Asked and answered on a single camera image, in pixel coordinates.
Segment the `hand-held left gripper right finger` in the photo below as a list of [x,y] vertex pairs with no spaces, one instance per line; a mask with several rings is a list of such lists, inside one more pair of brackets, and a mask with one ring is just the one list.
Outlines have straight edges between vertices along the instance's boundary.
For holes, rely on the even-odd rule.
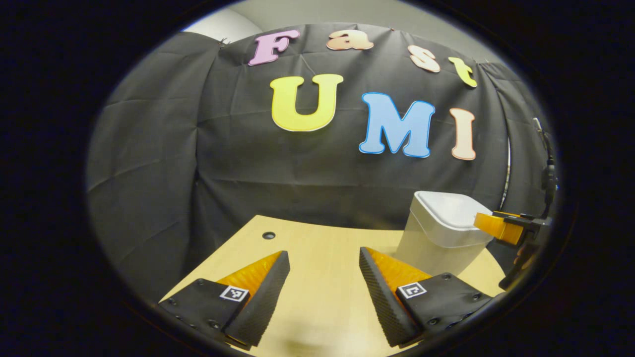
[[435,276],[376,249],[359,249],[359,269],[390,346],[430,341],[479,314],[492,296],[452,273]]

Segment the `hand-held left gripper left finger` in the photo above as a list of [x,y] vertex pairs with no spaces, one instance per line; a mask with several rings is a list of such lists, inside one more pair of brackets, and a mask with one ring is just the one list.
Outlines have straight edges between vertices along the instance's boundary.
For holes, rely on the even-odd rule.
[[280,250],[216,282],[196,278],[159,306],[206,339],[248,351],[260,344],[289,273]]

